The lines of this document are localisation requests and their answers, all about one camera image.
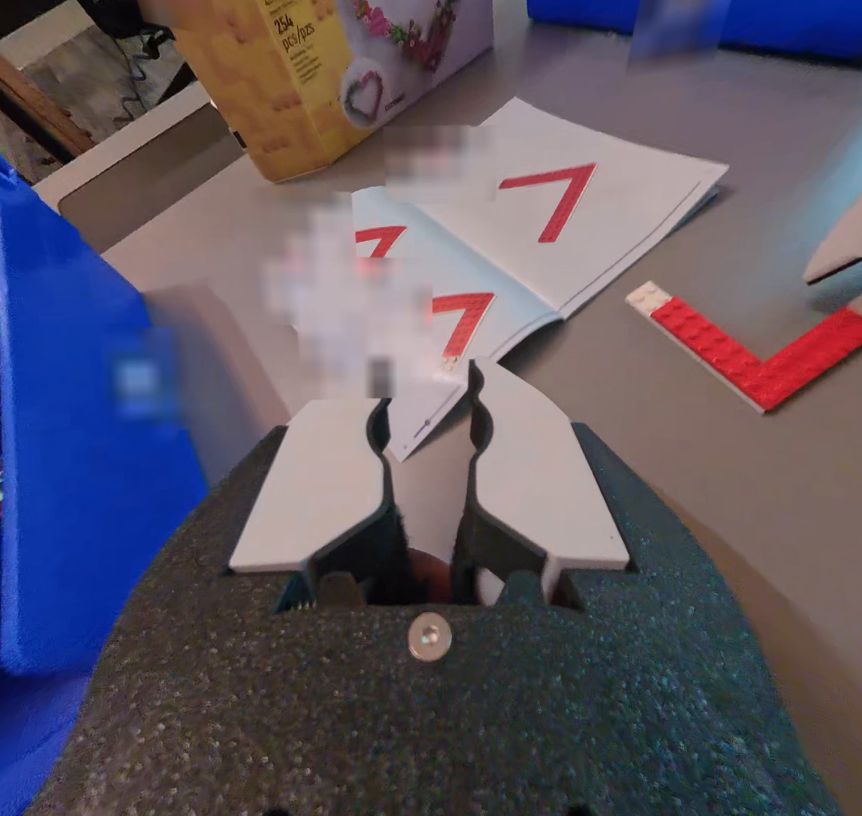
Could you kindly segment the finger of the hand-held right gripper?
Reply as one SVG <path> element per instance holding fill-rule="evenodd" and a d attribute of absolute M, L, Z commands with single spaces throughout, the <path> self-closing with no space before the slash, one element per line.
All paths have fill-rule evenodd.
<path fill-rule="evenodd" d="M 820 283 L 861 262 L 861 197 L 850 205 L 814 250 L 805 270 L 806 285 Z"/>

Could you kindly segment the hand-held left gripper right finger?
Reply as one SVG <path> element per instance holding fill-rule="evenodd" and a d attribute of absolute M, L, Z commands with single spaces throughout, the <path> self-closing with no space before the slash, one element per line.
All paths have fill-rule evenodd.
<path fill-rule="evenodd" d="M 629 549 L 566 413 L 490 358 L 470 362 L 469 392 L 465 592 L 497 600 L 526 572 L 552 600 L 566 572 L 627 569 Z"/>

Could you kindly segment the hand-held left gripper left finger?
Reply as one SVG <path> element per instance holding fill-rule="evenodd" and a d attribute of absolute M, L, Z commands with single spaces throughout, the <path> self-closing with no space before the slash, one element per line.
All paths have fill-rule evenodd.
<path fill-rule="evenodd" d="M 394 506 L 389 399 L 309 401 L 290 421 L 229 560 L 236 573 L 299 571 Z"/>

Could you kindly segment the lego instruction booklet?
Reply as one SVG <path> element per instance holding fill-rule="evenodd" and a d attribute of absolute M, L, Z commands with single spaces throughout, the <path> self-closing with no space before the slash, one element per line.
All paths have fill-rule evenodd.
<path fill-rule="evenodd" d="M 383 186 L 352 194 L 358 254 L 429 272 L 430 382 L 389 408 L 404 461 L 466 392 L 472 358 L 499 360 L 576 311 L 714 197 L 726 164 L 564 121 L 514 98 L 480 128 L 496 162 L 491 197 L 432 201 Z"/>

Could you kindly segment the yellow white lego box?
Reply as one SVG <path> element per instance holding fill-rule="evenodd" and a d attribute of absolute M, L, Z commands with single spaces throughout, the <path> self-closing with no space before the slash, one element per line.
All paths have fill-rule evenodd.
<path fill-rule="evenodd" d="M 138 0 L 268 181 L 323 169 L 493 46 L 492 0 Z"/>

